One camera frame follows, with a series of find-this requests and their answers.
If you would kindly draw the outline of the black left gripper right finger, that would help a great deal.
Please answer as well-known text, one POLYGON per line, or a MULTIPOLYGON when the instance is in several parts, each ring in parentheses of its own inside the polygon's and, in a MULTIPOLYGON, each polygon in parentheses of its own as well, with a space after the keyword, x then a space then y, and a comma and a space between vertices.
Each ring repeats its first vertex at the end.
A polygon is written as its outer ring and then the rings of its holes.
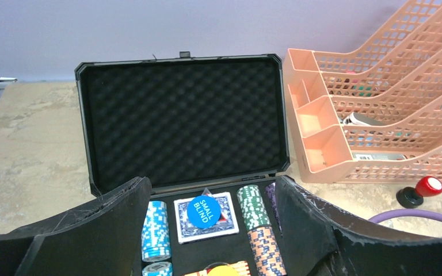
POLYGON ((285 175, 276 203, 289 275, 442 275, 442 238, 359 218, 285 175))

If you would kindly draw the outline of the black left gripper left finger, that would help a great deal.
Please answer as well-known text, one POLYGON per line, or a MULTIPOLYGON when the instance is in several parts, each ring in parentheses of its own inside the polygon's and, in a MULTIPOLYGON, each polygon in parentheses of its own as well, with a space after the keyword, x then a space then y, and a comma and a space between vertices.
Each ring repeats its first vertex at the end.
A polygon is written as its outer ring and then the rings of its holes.
POLYGON ((151 195, 136 177, 96 199, 0 234, 0 275, 141 275, 151 195))

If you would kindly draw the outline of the red gold card deck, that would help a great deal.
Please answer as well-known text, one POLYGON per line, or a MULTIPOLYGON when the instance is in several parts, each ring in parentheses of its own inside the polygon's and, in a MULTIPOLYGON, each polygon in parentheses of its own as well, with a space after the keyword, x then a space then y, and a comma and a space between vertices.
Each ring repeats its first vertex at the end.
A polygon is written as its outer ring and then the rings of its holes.
POLYGON ((186 274, 185 276, 251 276, 247 261, 233 264, 220 264, 211 268, 186 274))

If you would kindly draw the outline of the blue playing card deck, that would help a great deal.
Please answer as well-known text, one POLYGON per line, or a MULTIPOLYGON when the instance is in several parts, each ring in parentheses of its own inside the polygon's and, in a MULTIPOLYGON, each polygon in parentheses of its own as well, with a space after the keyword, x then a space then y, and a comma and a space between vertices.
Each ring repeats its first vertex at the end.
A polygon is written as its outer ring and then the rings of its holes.
POLYGON ((175 200, 174 213, 180 244, 239 233, 229 192, 175 200))

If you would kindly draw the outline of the yellow round button chip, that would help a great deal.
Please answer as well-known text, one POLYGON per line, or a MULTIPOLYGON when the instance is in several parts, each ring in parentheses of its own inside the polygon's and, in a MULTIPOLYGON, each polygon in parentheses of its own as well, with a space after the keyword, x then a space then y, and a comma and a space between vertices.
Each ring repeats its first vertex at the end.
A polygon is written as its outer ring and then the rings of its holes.
POLYGON ((240 274, 236 271, 235 268, 228 266, 228 265, 222 265, 217 266, 207 273, 208 276, 240 276, 240 274))

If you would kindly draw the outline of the blue round button chip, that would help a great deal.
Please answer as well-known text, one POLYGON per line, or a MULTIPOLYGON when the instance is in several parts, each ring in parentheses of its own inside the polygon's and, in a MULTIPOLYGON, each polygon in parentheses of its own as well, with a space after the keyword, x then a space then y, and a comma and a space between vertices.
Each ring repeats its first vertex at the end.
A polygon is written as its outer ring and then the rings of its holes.
POLYGON ((220 217, 221 210, 217 200, 213 197, 200 195, 188 204, 188 220, 195 227, 206 229, 214 226, 220 217))

